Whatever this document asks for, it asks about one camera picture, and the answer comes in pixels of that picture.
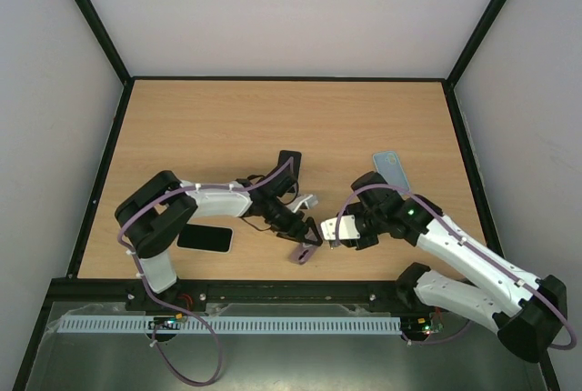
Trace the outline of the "black smartphone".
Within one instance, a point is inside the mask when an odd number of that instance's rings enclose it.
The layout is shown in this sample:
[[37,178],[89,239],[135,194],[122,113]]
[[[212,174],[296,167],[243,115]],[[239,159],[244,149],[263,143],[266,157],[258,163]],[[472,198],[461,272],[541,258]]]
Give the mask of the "black smartphone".
[[277,159],[277,167],[286,168],[286,174],[295,180],[296,187],[298,187],[301,160],[302,153],[294,150],[281,150]]

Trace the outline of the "light blue phone case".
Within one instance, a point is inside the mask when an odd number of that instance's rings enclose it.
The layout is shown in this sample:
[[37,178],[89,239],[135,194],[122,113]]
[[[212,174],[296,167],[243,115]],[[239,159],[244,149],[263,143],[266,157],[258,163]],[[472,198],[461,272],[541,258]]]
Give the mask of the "light blue phone case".
[[384,151],[372,155],[372,162],[376,171],[385,179],[389,185],[402,188],[405,191],[410,190],[406,173],[401,166],[396,152]]

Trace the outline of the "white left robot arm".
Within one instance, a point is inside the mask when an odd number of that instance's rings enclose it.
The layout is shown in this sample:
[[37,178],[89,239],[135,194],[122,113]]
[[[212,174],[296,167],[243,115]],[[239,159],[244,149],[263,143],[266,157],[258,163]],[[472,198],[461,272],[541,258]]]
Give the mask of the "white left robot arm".
[[317,205],[312,194],[297,195],[288,204],[281,198],[298,189],[292,158],[263,177],[223,184],[183,181],[164,170],[137,189],[115,210],[118,240],[136,263],[138,276],[155,294],[177,282],[168,248],[193,219],[212,216],[264,219],[278,238],[307,247],[323,243],[316,222],[304,211]]

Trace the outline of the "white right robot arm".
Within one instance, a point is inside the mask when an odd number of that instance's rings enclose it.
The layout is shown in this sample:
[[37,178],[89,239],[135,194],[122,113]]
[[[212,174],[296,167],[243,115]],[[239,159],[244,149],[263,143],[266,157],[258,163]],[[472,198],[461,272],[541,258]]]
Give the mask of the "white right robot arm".
[[539,277],[479,243],[421,195],[368,172],[352,185],[337,215],[322,222],[332,246],[362,250],[381,235],[401,239],[445,262],[465,279],[453,280],[430,266],[411,264],[397,279],[397,302],[414,311],[445,309],[495,334],[513,355],[537,363],[567,321],[567,288],[553,275]]

